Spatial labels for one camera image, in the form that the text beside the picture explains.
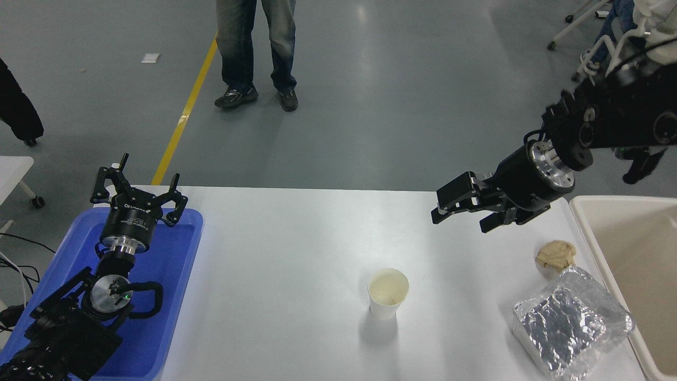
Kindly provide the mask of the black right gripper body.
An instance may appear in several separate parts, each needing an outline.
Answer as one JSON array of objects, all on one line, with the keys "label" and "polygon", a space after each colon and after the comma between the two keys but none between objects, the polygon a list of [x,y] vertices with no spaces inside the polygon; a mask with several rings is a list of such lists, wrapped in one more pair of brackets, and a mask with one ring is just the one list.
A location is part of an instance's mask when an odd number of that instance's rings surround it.
[{"label": "black right gripper body", "polygon": [[520,209],[540,210],[554,200],[554,188],[537,169],[534,143],[527,143],[506,157],[489,178],[489,185],[500,189]]}]

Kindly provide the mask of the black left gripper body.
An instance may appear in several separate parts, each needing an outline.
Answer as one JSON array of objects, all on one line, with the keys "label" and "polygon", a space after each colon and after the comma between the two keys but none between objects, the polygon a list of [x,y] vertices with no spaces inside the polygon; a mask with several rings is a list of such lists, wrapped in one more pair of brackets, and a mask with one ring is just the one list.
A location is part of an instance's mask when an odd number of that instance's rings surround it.
[{"label": "black left gripper body", "polygon": [[126,196],[111,198],[111,209],[106,219],[99,241],[107,248],[113,248],[116,242],[123,239],[137,242],[137,250],[148,250],[151,247],[157,222],[161,219],[161,207],[150,207],[148,202],[129,200]]}]

